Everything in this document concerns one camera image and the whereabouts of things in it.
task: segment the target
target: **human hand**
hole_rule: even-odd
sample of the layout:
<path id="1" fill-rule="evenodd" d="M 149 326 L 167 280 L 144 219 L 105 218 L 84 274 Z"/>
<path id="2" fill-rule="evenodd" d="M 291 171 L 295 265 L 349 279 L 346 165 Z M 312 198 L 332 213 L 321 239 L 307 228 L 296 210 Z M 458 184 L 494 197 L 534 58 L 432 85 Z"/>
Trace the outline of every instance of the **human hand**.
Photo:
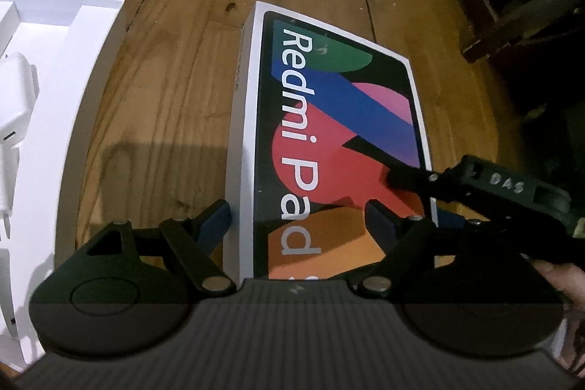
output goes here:
<path id="1" fill-rule="evenodd" d="M 585 310 L 585 272 L 580 267 L 573 264 L 553 265 L 541 260 L 535 260 L 532 264 L 546 281 L 573 302 L 573 308 Z"/>
<path id="2" fill-rule="evenodd" d="M 553 265 L 536 260 L 534 268 L 558 291 L 571 301 L 572 310 L 585 310 L 585 272 L 573 264 Z M 558 362 L 578 376 L 585 376 L 585 321 L 582 317 L 568 318 L 565 345 Z"/>

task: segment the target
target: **green object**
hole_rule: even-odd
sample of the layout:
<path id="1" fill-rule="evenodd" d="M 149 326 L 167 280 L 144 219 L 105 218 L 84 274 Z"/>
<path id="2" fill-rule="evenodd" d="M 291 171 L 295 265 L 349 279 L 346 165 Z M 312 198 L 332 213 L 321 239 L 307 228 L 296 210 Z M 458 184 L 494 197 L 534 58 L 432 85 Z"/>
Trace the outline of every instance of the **green object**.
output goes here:
<path id="1" fill-rule="evenodd" d="M 290 39 L 288 35 L 285 38 L 285 34 L 283 33 L 284 29 L 311 37 L 311 52 L 302 52 L 302 55 L 305 57 L 307 67 L 313 70 L 319 70 L 321 72 L 352 72 L 364 68 L 371 62 L 372 57 L 370 53 L 345 43 L 338 42 L 324 35 L 315 34 L 301 27 L 285 24 L 279 20 L 275 21 L 274 25 L 274 35 L 282 37 L 277 39 L 280 45 L 283 44 L 283 40 Z"/>

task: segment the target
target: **power adapter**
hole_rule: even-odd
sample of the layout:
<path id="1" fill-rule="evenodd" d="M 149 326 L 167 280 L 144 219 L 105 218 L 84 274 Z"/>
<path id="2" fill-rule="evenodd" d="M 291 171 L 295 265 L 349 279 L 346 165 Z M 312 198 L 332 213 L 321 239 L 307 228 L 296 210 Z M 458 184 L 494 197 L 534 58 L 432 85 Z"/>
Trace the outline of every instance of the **power adapter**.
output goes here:
<path id="1" fill-rule="evenodd" d="M 21 53 L 0 60 L 0 145 L 11 147 L 24 139 L 33 112 L 33 72 Z"/>
<path id="2" fill-rule="evenodd" d="M 0 218 L 12 211 L 17 169 L 18 149 L 0 145 Z"/>

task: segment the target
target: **tablet box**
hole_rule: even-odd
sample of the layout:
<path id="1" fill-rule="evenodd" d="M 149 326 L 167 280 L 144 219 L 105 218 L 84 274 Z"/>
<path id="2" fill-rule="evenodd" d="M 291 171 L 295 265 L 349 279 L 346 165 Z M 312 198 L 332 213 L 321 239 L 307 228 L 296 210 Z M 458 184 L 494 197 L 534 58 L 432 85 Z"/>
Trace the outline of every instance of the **tablet box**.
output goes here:
<path id="1" fill-rule="evenodd" d="M 408 61 L 375 43 L 257 2 L 242 32 L 226 199 L 223 267 L 241 281 L 329 278 L 381 260 L 363 209 L 436 214 L 385 185 L 401 161 L 430 169 Z"/>

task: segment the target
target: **metal screw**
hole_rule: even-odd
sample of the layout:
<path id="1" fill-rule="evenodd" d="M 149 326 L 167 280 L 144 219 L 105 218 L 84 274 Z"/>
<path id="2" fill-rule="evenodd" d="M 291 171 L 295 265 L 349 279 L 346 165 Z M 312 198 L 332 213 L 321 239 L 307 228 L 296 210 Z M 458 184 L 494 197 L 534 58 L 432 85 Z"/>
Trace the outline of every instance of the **metal screw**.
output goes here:
<path id="1" fill-rule="evenodd" d="M 368 276 L 362 281 L 362 285 L 368 291 L 382 294 L 390 289 L 392 282 L 385 276 Z"/>
<path id="2" fill-rule="evenodd" d="M 202 285 L 207 291 L 221 293 L 226 291 L 232 285 L 232 282 L 225 276 L 210 276 L 203 280 Z"/>

